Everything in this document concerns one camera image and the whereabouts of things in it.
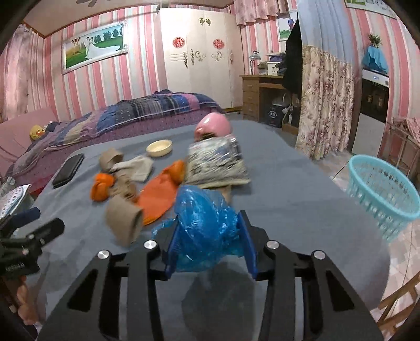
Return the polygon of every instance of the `smartphone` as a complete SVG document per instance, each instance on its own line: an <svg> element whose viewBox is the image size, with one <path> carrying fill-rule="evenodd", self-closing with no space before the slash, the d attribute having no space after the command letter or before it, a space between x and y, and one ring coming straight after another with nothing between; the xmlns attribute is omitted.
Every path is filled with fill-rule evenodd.
<svg viewBox="0 0 420 341"><path fill-rule="evenodd" d="M64 165L61 166L61 169L53 179L52 186L54 188L58 188L67 184L76 174L76 171L80 167L83 159L84 154L77 154L68 159Z"/></svg>

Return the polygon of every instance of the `gray sheet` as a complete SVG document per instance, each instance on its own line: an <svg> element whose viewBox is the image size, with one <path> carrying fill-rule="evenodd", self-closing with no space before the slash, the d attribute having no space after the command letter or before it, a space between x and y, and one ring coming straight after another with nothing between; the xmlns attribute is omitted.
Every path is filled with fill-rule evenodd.
<svg viewBox="0 0 420 341"><path fill-rule="evenodd" d="M289 249L310 254L324 250L359 293L368 308L384 292L389 253L375 222L353 203L317 166L270 128L250 121L232 122L252 182L233 189L233 207L245 209L251 223L266 229ZM117 254L104 222L106 203L89 199L92 180L100 170L99 155L110 147L125 159L145 151L157 139L171 139L173 151L154 163L152 176L184 158L193 141L194 126L157 132L84 148L79 171L67 185L47 185L35 202L41 220L20 230L29 233L40 223L61 218L64 235L48 245L39 258L40 273L29 276L37 305L48 316L71 282L101 249ZM167 340L255 340L262 319L266 283L255 283L245 261L225 257L211 271L175 274L158 282L161 321ZM297 296L297 336L301 339L302 302Z"/></svg>

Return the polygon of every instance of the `white wardrobe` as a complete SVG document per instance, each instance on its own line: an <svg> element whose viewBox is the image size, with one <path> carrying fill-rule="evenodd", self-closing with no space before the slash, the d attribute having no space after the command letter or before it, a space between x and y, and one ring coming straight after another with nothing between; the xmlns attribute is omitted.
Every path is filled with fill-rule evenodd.
<svg viewBox="0 0 420 341"><path fill-rule="evenodd" d="M213 98L222 108L242 105L244 57L235 16L190 8L163 8L160 27L168 89Z"/></svg>

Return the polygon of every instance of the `basket rim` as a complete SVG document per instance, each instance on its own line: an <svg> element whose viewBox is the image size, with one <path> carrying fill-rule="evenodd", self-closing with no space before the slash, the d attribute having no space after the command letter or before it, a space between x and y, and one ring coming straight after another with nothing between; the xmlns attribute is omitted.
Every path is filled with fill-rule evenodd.
<svg viewBox="0 0 420 341"><path fill-rule="evenodd" d="M415 193L417 196L417 213L406 213L402 210L399 210L397 208L395 208L394 206L391 206L387 201L385 201L384 198L382 198L380 195L376 194L368 185L366 185L366 183L362 180L362 178L357 174L356 170L354 169L353 166L353 162L357 161L358 159L364 159L364 160L372 160L375 162L378 162L380 164L382 164L385 168L390 168L393 171L396 171L397 173L399 173L399 175L403 176L404 178L407 179L407 183L408 183L408 187L410 187L413 191L413 193ZM416 220L420 217L420 196L417 192L417 189L414 187L414 185L412 184L412 182L407 178L407 176L405 176L398 168L394 167L393 165L391 165L390 163L379 159L377 157L374 156L370 156L370 155L363 155L363 154L359 154L359 155L354 155L351 157L351 159L349 160L349 171L350 174L355 177L357 179L357 181L359 182L359 184L363 187L363 189L365 191L367 191L371 196L373 196L376 200L378 200L382 205L384 205L384 207L386 207L388 210L390 210L393 214L399 216L399 217L404 217L407 220L413 221Z"/></svg>

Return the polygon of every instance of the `curtain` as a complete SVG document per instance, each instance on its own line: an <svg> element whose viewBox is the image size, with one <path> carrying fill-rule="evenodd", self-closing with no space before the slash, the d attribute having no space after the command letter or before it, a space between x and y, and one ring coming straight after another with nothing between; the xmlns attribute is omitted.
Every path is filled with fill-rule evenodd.
<svg viewBox="0 0 420 341"><path fill-rule="evenodd" d="M3 107L0 108L1 122L27 112L29 45L32 31L19 25L3 52Z"/></svg>
<svg viewBox="0 0 420 341"><path fill-rule="evenodd" d="M238 25L288 12L287 0L235 0L234 8Z"/></svg>
<svg viewBox="0 0 420 341"><path fill-rule="evenodd" d="M321 159L349 142L354 105L353 41L342 0L297 0L302 100L296 148Z"/></svg>

